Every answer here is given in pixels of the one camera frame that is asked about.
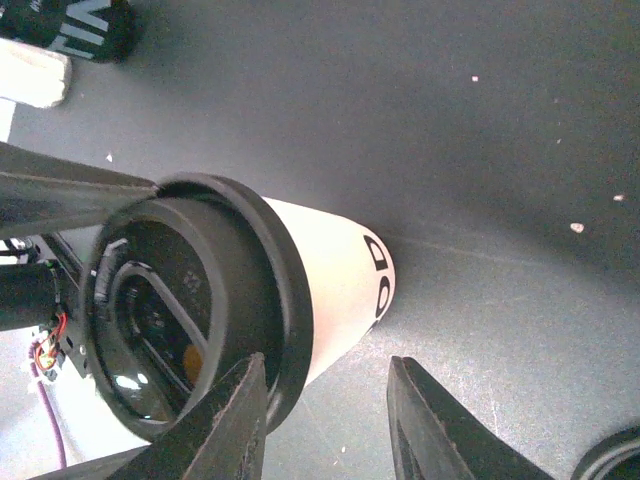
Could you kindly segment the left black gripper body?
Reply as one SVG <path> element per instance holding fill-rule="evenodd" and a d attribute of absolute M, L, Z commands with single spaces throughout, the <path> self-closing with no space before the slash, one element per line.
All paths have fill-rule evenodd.
<path fill-rule="evenodd" d="M 1 241 L 1 330 L 28 328 L 28 358 L 38 375 L 53 380 L 66 364 L 90 374 L 79 313 L 82 265 L 60 234 Z"/>

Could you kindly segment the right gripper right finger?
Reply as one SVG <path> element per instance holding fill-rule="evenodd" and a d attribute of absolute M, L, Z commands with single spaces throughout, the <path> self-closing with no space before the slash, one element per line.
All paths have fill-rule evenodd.
<path fill-rule="evenodd" d="M 500 440 L 411 357 L 393 356 L 387 382 L 398 479 L 548 479 Z"/>

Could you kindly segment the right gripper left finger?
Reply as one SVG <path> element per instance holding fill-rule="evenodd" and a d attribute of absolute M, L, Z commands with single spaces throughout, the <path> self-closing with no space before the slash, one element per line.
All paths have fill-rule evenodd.
<path fill-rule="evenodd" d="M 239 361 L 169 431 L 111 479 L 259 479 L 266 440 L 264 355 Z"/>

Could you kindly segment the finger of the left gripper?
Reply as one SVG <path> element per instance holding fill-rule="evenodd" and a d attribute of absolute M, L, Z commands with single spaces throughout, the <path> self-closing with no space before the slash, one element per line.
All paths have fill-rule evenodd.
<path fill-rule="evenodd" d="M 142 446 L 116 454 L 100 457 L 71 467 L 51 471 L 29 480 L 75 480 L 75 479 L 106 479 L 119 468 L 130 463 L 135 457 L 148 449 Z"/>
<path fill-rule="evenodd" d="M 3 239 L 98 225 L 156 192 L 144 178 L 1 144 Z"/>

